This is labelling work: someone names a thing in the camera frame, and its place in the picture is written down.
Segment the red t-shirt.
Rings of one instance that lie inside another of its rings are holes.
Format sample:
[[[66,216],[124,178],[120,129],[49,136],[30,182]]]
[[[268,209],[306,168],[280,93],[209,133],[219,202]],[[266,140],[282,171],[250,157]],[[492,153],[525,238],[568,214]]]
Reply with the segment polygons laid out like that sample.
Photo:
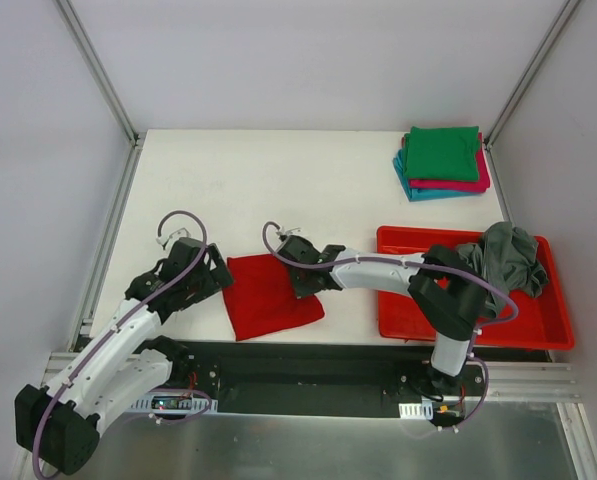
[[[226,311],[238,341],[299,328],[324,318],[315,296],[295,296],[285,266],[270,254],[230,257],[234,283],[223,290]]]

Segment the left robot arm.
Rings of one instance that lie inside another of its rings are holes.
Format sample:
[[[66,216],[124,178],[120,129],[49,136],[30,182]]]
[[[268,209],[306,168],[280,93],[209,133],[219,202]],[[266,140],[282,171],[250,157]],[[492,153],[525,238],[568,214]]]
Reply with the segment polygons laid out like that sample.
[[[27,384],[16,395],[16,442],[36,464],[78,472],[135,400],[162,385],[190,386],[189,349],[158,331],[173,314],[232,285],[233,277],[215,244],[184,237],[167,251],[130,283],[107,326],[74,360],[45,385]]]

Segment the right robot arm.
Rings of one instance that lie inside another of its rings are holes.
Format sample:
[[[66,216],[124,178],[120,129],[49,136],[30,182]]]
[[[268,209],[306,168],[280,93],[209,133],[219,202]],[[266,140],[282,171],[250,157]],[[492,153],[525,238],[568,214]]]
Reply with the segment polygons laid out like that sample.
[[[462,385],[489,284],[457,253],[440,245],[401,256],[344,245],[318,250],[302,236],[282,233],[274,256],[287,266],[298,298],[322,291],[367,289],[412,299],[435,330],[435,344],[426,373],[412,379],[411,388],[438,400]]]

